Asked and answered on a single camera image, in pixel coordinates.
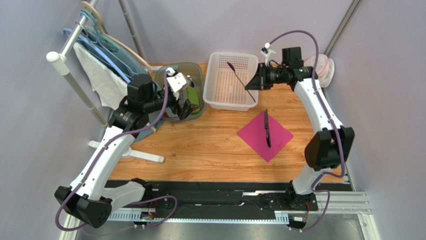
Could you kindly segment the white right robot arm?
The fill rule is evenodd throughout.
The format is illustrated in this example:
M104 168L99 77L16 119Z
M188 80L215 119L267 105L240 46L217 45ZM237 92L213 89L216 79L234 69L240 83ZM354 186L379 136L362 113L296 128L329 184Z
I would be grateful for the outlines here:
M313 137L304 149L306 164L285 191L284 202L290 209L300 209L313 200L314 190L326 175L341 167L349 156L355 132L344 127L334 115L321 90L315 66L305 66L300 47L282 49L282 62L273 66L275 51L270 44L261 50L265 62L259 63L255 75L245 86L246 90L269 90L276 84L287 84L301 100L313 128Z

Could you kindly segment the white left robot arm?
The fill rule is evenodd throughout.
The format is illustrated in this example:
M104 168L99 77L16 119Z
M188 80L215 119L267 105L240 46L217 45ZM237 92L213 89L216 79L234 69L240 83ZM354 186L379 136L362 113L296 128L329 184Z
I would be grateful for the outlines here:
M160 87L147 74L131 78L126 96L109 119L102 141L87 165L69 186L60 186L56 190L54 196L60 203L60 212L82 221L84 226L97 229L112 212L122 207L154 201L152 185L140 178L112 189L105 189L105 185L139 133L156 124L149 120L150 114L157 113L161 119L169 108L184 120L199 108L189 99L190 78L168 69L163 80Z

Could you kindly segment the magenta paper napkin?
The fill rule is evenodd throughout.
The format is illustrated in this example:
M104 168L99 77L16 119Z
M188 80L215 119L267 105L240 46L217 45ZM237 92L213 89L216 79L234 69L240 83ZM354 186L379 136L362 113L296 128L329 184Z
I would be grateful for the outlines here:
M294 135L270 116L269 113L268 122L271 148L266 143L264 111L260 112L237 132L237 135L267 163L294 138Z

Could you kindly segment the black table knife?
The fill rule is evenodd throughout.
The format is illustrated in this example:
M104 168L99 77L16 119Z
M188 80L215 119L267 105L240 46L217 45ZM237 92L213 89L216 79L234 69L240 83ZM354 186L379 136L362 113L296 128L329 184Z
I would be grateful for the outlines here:
M270 129L269 129L269 115L268 115L267 109L264 111L264 129L265 129L266 144L269 148L271 148L272 143L271 143L271 135L270 135Z

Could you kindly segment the purple metal spoon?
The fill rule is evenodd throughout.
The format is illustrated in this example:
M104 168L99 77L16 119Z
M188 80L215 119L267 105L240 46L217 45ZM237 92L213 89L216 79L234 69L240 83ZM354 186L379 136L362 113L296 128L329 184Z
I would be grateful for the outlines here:
M255 98L253 97L253 95L249 92L249 90L246 89L246 86L244 85L244 83L242 82L242 80L240 79L240 77L238 76L236 69L234 67L234 65L232 63L230 63L229 61L226 62L227 65L230 67L230 69L233 71L235 77L238 79L238 81L241 83L241 85L243 86L244 90L248 93L248 95L251 97L251 99L253 100L254 103L256 103Z

